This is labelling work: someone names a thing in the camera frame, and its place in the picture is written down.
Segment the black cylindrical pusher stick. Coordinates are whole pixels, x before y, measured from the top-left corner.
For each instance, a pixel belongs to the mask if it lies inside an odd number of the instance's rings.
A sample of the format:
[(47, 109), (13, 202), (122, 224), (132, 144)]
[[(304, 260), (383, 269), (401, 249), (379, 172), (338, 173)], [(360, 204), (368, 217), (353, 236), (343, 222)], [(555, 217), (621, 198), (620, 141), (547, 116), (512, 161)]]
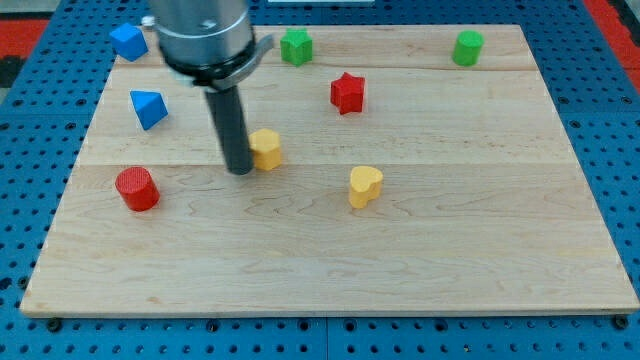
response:
[(227, 170), (234, 175), (248, 174), (254, 163), (238, 88), (207, 90), (205, 97)]

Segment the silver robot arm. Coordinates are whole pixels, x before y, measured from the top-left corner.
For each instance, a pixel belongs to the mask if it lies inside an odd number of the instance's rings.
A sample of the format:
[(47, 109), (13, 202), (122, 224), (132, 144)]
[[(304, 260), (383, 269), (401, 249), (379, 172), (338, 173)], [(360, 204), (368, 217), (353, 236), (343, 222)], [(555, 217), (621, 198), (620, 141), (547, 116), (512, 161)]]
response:
[(204, 90), (227, 170), (254, 168), (238, 84), (274, 47), (258, 39), (245, 0), (149, 0), (165, 63)]

